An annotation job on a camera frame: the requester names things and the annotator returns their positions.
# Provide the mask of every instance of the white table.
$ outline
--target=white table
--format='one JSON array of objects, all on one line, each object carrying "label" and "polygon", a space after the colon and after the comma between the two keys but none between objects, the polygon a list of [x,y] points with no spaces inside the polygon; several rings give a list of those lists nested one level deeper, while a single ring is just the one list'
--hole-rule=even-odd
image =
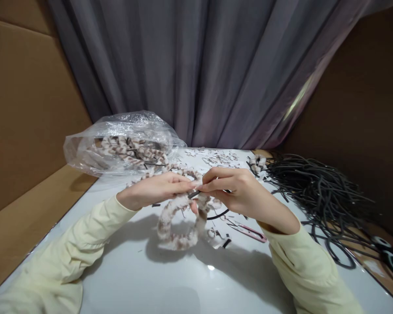
[{"label": "white table", "polygon": [[[247,156],[253,156],[252,152],[233,152],[247,167]],[[210,168],[203,162],[203,156],[189,157],[184,153],[184,150],[180,151],[182,162],[202,173]],[[268,183],[263,185],[269,191],[275,189]],[[95,204],[124,187],[124,183],[108,184],[104,178],[99,179],[38,247],[60,236]],[[291,200],[286,203],[278,193],[275,197],[300,220],[305,220],[304,213]],[[209,242],[200,240],[197,246],[186,252],[159,249],[155,226],[162,207],[142,209],[112,236],[103,257],[83,275],[80,313],[295,313],[292,296],[272,264],[268,243],[253,240],[216,219],[207,222],[207,229],[215,224],[215,229],[223,236],[226,233],[231,236],[232,242],[226,249],[215,249],[216,245],[224,243],[218,236]],[[245,220],[231,212],[227,215],[260,231],[253,219]],[[172,225],[175,231],[185,232],[195,220],[190,210],[185,216],[176,215]],[[342,261],[346,259],[343,253],[340,258]],[[20,269],[19,266],[2,284],[0,293]],[[393,298],[360,265],[355,270],[338,266],[338,271],[366,313],[393,314]]]}]

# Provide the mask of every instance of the person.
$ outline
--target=person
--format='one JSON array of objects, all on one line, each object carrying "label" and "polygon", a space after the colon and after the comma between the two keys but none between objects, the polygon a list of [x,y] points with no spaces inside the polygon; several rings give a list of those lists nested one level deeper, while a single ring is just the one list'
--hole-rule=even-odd
[{"label": "person", "polygon": [[[0,295],[0,313],[78,313],[83,292],[79,278],[102,256],[108,238],[141,208],[193,188],[195,183],[188,178],[168,172],[142,180],[96,205],[23,265]],[[214,167],[197,188],[218,198],[232,212],[258,221],[297,313],[362,313],[329,254],[250,171]],[[195,203],[191,209],[197,213]]]}]

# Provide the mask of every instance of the sleeve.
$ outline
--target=sleeve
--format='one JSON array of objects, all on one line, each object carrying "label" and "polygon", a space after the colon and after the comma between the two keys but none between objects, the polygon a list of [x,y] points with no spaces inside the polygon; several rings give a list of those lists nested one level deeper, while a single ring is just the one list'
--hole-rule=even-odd
[{"label": "sleeve", "polygon": [[331,256],[300,225],[294,235],[272,232],[258,222],[270,241],[272,260],[294,296],[298,314],[360,314],[361,306],[339,277]]},{"label": "sleeve", "polygon": [[22,266],[0,295],[0,313],[77,314],[83,296],[79,278],[84,269],[102,256],[108,238],[136,213],[115,196],[96,205]]}]

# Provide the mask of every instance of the scissors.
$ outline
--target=scissors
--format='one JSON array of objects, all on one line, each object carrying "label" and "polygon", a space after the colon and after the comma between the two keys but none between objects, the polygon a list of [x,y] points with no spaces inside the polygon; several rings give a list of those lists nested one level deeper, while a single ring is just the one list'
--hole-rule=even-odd
[{"label": "scissors", "polygon": [[266,241],[268,241],[267,238],[265,238],[265,236],[263,234],[261,234],[260,232],[257,232],[256,230],[253,230],[251,228],[249,228],[248,226],[245,226],[241,223],[239,223],[238,221],[235,220],[230,220],[227,219],[227,221],[229,221],[230,223],[228,223],[228,225],[230,227],[232,227],[234,230],[237,230],[249,237],[251,237],[252,239],[258,240],[259,242],[265,243]]}]

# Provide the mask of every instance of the wrist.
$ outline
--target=wrist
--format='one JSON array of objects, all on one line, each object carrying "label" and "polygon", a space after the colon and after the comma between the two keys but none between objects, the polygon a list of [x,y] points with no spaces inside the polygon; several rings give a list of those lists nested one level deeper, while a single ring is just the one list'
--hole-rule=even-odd
[{"label": "wrist", "polygon": [[273,227],[278,233],[292,235],[300,230],[300,222],[290,209],[279,202],[272,208],[265,210],[265,215],[260,219],[261,222]]},{"label": "wrist", "polygon": [[134,212],[139,211],[143,207],[134,189],[126,188],[119,192],[116,198],[122,206]]}]

